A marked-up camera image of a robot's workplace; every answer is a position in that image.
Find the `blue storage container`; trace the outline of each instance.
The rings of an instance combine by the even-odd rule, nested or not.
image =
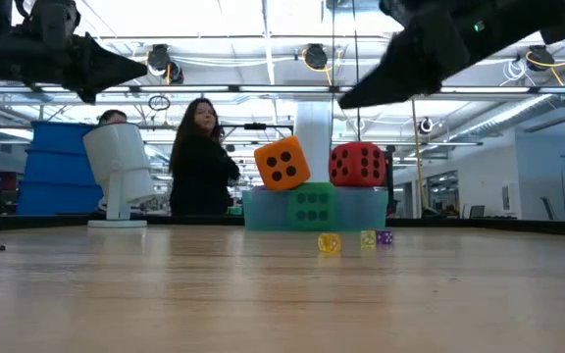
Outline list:
[[[387,190],[373,187],[335,189],[337,230],[360,231],[385,227]]]
[[[243,214],[247,230],[305,230],[289,221],[292,191],[252,189],[243,191]],[[387,191],[372,187],[336,187],[336,222],[320,231],[359,231],[384,228]]]
[[[53,216],[91,213],[102,198],[102,188],[62,183],[20,181],[17,215]]]
[[[94,186],[86,154],[27,150],[25,181]]]
[[[31,125],[34,128],[32,149],[83,155],[86,155],[86,150],[82,137],[95,127],[86,124],[50,122],[32,122]]]

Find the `person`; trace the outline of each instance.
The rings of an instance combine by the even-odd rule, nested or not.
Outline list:
[[[172,215],[223,215],[228,210],[227,186],[239,179],[239,168],[222,147],[220,136],[211,101],[192,101],[178,127],[170,158]]]
[[[98,121],[99,123],[97,124],[99,126],[104,126],[108,124],[127,123],[128,116],[126,115],[126,113],[120,110],[110,109],[104,112],[101,116],[99,116]]]
[[[126,113],[117,110],[117,109],[110,109],[104,112],[99,118],[97,119],[98,126],[104,126],[109,124],[122,124],[128,122],[128,116]],[[95,209],[95,213],[104,215],[106,214],[107,202],[106,198],[102,197],[97,204],[97,208]]]

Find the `die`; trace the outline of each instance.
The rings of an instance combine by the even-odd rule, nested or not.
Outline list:
[[[361,249],[375,249],[376,247],[376,232],[373,230],[361,230]]]
[[[373,143],[346,143],[331,152],[329,172],[336,186],[380,186],[385,180],[385,155]]]
[[[318,237],[320,252],[335,254],[341,251],[341,237],[336,233],[323,233]]]
[[[288,222],[298,230],[332,230],[335,221],[334,186],[307,182],[289,191]]]
[[[268,190],[290,190],[311,177],[296,136],[284,138],[254,151],[256,168]]]
[[[376,230],[377,244],[391,244],[393,235],[391,230]]]

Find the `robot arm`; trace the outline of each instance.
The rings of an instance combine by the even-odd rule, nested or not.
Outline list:
[[[87,33],[74,34],[80,22],[74,0],[36,0],[25,18],[11,27],[12,0],[0,0],[0,79],[62,85],[85,103],[104,89],[147,74],[147,67],[101,48]]]
[[[339,100],[342,109],[436,93],[445,79],[536,31],[546,44],[565,39],[565,0],[382,0],[381,9],[405,29]]]

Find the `desk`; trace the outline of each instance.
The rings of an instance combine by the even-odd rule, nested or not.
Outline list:
[[[565,236],[0,231],[0,352],[565,352]]]

